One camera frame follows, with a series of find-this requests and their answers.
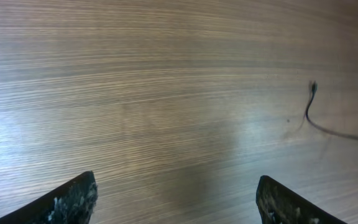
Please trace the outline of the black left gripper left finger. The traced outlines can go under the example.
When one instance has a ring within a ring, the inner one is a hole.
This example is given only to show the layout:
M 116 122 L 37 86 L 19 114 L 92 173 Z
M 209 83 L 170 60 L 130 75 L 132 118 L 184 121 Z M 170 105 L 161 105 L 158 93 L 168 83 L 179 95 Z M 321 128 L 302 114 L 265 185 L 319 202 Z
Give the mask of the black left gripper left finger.
M 94 174 L 86 171 L 37 200 L 0 218 L 0 224 L 88 224 L 98 199 Z

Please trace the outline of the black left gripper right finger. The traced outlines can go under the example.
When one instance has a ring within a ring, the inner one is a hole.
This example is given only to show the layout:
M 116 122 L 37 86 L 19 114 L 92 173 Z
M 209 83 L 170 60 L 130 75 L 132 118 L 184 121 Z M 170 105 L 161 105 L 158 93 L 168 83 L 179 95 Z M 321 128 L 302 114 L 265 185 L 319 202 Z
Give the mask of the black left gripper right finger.
M 255 201 L 263 224 L 346 224 L 267 175 Z

